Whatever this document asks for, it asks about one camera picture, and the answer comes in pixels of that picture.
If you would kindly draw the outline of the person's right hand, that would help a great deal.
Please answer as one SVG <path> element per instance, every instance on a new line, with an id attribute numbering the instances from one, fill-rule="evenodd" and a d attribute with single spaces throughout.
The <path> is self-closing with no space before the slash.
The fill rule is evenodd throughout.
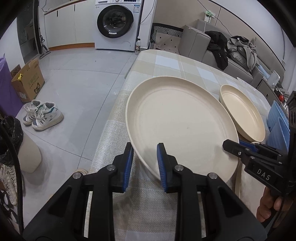
<path id="1" fill-rule="evenodd" d="M 278 197 L 276 200 L 271 195 L 271 190 L 265 187 L 263 195 L 260 199 L 259 207 L 256 211 L 256 218 L 259 222 L 264 222 L 271 216 L 271 209 L 279 211 L 282 203 L 282 198 Z"/>

